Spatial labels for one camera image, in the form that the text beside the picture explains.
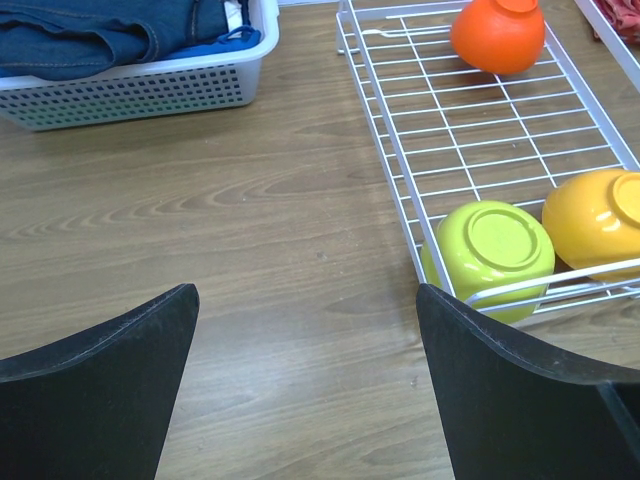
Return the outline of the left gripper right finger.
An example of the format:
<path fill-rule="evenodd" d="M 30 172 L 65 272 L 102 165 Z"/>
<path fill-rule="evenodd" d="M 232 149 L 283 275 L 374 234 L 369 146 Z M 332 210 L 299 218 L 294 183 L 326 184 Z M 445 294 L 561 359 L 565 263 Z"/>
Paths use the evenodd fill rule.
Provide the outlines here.
<path fill-rule="evenodd" d="M 416 309 L 456 478 L 638 478 L 638 370 L 556 347 L 431 284 Z"/>

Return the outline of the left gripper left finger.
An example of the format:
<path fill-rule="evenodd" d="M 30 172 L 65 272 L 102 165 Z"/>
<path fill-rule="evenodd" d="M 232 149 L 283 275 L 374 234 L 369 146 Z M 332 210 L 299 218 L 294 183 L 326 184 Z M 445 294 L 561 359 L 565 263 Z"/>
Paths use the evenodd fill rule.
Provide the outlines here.
<path fill-rule="evenodd" d="M 200 299 L 180 284 L 1 362 L 4 479 L 155 477 Z"/>

